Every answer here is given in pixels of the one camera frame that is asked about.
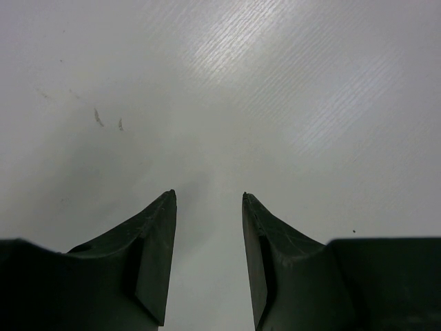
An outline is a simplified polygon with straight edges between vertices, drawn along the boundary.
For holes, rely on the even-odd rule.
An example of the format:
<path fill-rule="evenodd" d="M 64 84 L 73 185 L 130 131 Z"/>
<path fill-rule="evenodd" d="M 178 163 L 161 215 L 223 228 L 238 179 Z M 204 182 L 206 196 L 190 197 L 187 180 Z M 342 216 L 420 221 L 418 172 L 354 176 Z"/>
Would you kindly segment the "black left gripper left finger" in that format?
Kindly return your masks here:
<path fill-rule="evenodd" d="M 2 330 L 157 330 L 165 322 L 176 193 L 61 253 L 1 241 Z"/>

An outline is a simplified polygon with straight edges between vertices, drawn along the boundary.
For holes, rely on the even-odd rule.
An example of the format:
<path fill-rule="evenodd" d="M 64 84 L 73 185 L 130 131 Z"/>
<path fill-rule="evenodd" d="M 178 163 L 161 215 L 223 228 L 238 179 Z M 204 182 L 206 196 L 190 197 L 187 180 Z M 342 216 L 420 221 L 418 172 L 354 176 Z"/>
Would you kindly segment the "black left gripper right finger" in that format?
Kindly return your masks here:
<path fill-rule="evenodd" d="M 439 330 L 439 238 L 319 243 L 242 199 L 257 330 Z"/>

